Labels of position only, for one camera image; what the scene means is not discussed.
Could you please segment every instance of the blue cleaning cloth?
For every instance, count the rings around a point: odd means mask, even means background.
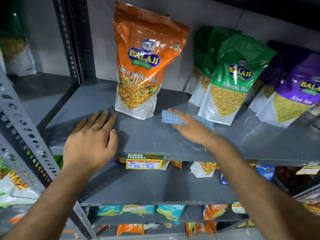
[[[162,122],[166,124],[176,124],[176,125],[184,125],[184,122],[180,119],[180,117],[175,114],[171,113],[168,110],[162,110]],[[205,120],[204,118],[198,116],[198,115],[193,115],[196,120],[200,121],[202,124],[204,124],[206,127],[208,127],[210,130],[214,129],[214,123],[208,120]]]

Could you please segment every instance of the orange snack bag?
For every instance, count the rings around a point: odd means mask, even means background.
[[[213,228],[211,222],[186,222],[186,234],[188,238],[199,233],[215,234],[215,224]]]
[[[171,164],[178,167],[180,170],[182,170],[182,162],[183,161],[170,161]]]
[[[187,26],[169,17],[116,1],[116,111],[140,120],[154,116],[166,66],[180,55],[188,34]]]
[[[118,225],[117,237],[123,234],[124,232],[140,233],[144,235],[143,224]]]
[[[203,210],[203,220],[213,220],[222,216],[228,209],[227,204],[207,204]]]

